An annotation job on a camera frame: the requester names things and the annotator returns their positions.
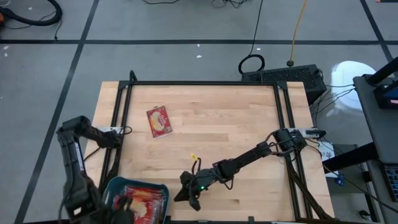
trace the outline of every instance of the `wooden table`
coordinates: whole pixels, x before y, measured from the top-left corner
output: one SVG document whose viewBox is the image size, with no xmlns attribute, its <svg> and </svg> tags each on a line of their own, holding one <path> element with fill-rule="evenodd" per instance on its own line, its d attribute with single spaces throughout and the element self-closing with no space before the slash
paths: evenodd
<svg viewBox="0 0 398 224">
<path fill-rule="evenodd" d="M 312 127 L 302 83 L 288 83 L 288 86 L 296 127 Z M 118 82 L 103 82 L 93 126 L 110 126 L 117 87 Z M 283 94 L 280 96 L 288 126 Z M 146 111 L 162 105 L 166 107 L 173 133 L 154 139 Z M 248 216 L 254 216 L 256 221 L 294 220 L 284 160 L 276 156 L 259 159 L 243 168 L 235 176 L 233 190 L 213 184 L 209 191 L 202 192 L 199 212 L 188 202 L 173 201 L 181 189 L 180 174 L 192 167 L 191 153 L 202 158 L 202 168 L 211 167 L 216 161 L 252 149 L 271 131 L 280 128 L 271 86 L 133 86 L 127 125 L 132 134 L 124 137 L 119 175 L 165 184 L 170 190 L 168 215 L 172 220 L 247 221 Z M 89 141 L 85 154 L 96 148 L 96 143 Z M 104 152 L 85 162 L 87 173 L 96 184 L 100 181 Z M 302 160 L 308 189 L 325 211 L 334 216 L 319 154 L 306 148 Z M 304 217 L 299 190 L 298 195 Z"/>
</svg>

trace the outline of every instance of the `small yellow object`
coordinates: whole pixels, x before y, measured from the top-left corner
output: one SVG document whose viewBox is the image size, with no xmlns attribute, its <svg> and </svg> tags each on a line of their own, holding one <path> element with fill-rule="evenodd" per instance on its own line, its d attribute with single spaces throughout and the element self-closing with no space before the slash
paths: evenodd
<svg viewBox="0 0 398 224">
<path fill-rule="evenodd" d="M 195 161 L 198 160 L 198 158 L 197 158 L 193 153 L 191 154 L 191 157 L 192 157 Z"/>
</svg>

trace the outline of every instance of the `floor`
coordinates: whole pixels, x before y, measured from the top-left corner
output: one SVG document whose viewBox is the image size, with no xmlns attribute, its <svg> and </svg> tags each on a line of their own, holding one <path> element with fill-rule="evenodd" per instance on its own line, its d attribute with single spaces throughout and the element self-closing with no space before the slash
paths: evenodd
<svg viewBox="0 0 398 224">
<path fill-rule="evenodd" d="M 264 56 L 266 69 L 286 66 L 303 2 L 264 0 L 254 51 Z M 238 63 L 251 49 L 260 6 L 260 0 L 239 9 L 229 4 L 217 9 L 211 0 L 59 3 L 63 19 L 58 42 L 53 39 L 58 25 L 0 29 L 0 126 L 6 127 L 0 134 L 3 223 L 57 218 L 65 171 L 54 131 L 75 116 L 93 117 L 102 81 L 125 80 L 130 70 L 140 80 L 240 80 Z M 35 19 L 54 10 L 43 0 L 11 0 L 8 7 Z M 332 66 L 345 60 L 381 68 L 398 56 L 397 11 L 398 3 L 309 0 L 297 34 L 295 64 L 316 64 L 326 83 Z M 6 26 L 23 24 L 8 21 Z M 248 61 L 243 70 L 258 67 L 257 61 Z M 366 125 L 361 117 L 354 122 Z M 335 143 L 370 141 L 366 128 L 318 126 L 333 130 L 328 139 Z M 337 216 L 355 220 L 359 208 L 340 206 L 350 198 L 332 195 Z"/>
</svg>

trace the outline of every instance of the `red snack box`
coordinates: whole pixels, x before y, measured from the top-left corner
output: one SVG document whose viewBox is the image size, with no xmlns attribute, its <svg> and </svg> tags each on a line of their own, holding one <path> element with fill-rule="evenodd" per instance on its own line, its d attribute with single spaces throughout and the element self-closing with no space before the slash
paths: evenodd
<svg viewBox="0 0 398 224">
<path fill-rule="evenodd" d="M 164 106 L 147 111 L 150 129 L 154 138 L 171 133 L 169 117 Z"/>
</svg>

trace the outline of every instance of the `blue tray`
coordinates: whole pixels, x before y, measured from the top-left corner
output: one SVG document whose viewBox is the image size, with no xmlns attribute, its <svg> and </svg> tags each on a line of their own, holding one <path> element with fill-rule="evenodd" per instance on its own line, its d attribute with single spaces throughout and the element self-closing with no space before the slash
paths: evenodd
<svg viewBox="0 0 398 224">
<path fill-rule="evenodd" d="M 148 182 L 141 182 L 138 180 L 129 180 L 125 179 L 123 177 L 115 177 L 109 181 L 108 186 L 106 186 L 105 192 L 103 194 L 103 202 L 109 207 L 112 207 L 113 204 L 113 198 L 117 194 L 120 194 L 122 190 L 124 190 L 125 186 L 130 185 L 134 187 L 152 187 L 155 189 L 162 189 L 165 192 L 165 202 L 163 204 L 163 207 L 165 208 L 164 210 L 164 216 L 166 217 L 167 215 L 167 210 L 169 209 L 169 189 L 166 187 L 164 184 L 152 184 Z"/>
</svg>

